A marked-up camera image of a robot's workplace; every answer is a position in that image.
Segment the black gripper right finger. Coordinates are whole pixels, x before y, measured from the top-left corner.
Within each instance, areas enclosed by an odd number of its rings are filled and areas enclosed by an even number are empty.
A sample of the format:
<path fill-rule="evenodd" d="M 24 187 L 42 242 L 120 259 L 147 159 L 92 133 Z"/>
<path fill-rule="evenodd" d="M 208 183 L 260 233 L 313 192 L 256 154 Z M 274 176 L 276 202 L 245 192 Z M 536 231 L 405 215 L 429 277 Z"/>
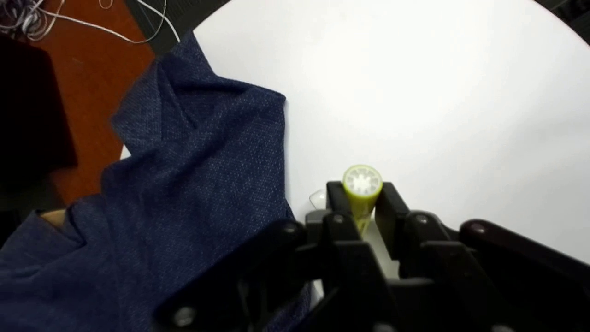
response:
<path fill-rule="evenodd" d="M 487 220 L 446 228 L 392 185 L 376 226 L 402 332 L 590 332 L 590 266 Z"/>

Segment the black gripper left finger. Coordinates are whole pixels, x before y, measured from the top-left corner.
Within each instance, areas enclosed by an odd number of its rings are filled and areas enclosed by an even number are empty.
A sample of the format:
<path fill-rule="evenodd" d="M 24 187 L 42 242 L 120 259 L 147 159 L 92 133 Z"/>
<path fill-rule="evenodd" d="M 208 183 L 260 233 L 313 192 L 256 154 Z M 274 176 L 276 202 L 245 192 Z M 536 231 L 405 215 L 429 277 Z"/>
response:
<path fill-rule="evenodd" d="M 155 332 L 394 332 L 394 303 L 335 183 L 328 207 L 278 222 L 168 298 Z"/>

